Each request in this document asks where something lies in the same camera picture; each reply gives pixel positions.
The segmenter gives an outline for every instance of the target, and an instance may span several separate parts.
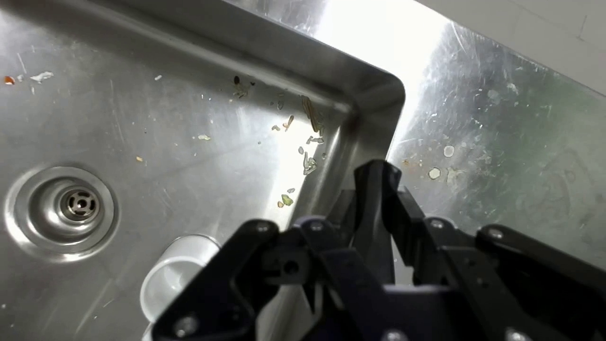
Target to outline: drain strainer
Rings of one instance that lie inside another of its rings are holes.
[[[21,177],[9,190],[4,219],[28,255],[66,264],[95,257],[115,232],[108,187],[78,168],[49,168]]]

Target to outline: stainless steel countertop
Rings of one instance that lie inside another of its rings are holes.
[[[405,86],[388,160],[428,215],[606,270],[606,99],[413,0],[231,0]]]

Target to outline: dirt speck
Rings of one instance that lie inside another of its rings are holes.
[[[4,86],[13,88],[13,86],[17,86],[17,82],[13,77],[4,77]]]
[[[292,122],[295,120],[295,116],[290,116],[286,124],[282,124],[284,132],[290,130]]]
[[[434,181],[439,179],[439,169],[432,169],[430,179],[434,179]]]

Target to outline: metal surface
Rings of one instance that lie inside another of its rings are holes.
[[[0,86],[0,340],[140,340],[140,285],[174,238],[327,213],[350,169],[386,156],[394,77],[225,3],[138,7],[0,0],[0,73],[15,80]],[[23,175],[64,164],[115,196],[100,253],[13,224]]]
[[[74,14],[2,0],[0,71],[17,82],[0,88],[2,194],[36,166],[78,162],[121,209],[119,234],[85,264],[42,264],[0,234],[2,340],[138,340],[136,291],[168,241],[187,232],[225,241],[248,219],[284,226],[292,207],[278,209],[282,196],[322,215],[348,183],[341,175],[386,149],[426,213],[464,232],[519,228],[606,268],[602,97],[415,3],[231,3],[396,75],[407,101],[394,143],[373,128],[392,132],[396,118],[365,116],[369,135],[348,137],[360,128],[339,130],[346,103],[170,27],[89,3]],[[256,48],[305,73],[309,60],[297,60],[288,35]],[[307,73],[335,82],[326,69]],[[301,94],[331,118],[324,145],[307,145],[316,135]],[[316,187],[303,194],[299,147],[320,156],[309,177]]]
[[[602,96],[416,3],[233,3],[403,82],[388,162],[424,213],[470,234],[511,226],[606,270]]]

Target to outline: stainless steel sink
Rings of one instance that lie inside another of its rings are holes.
[[[398,79],[220,0],[2,0],[0,67],[0,340],[140,340],[174,238],[326,215],[403,107]],[[102,243],[53,209],[112,211]]]

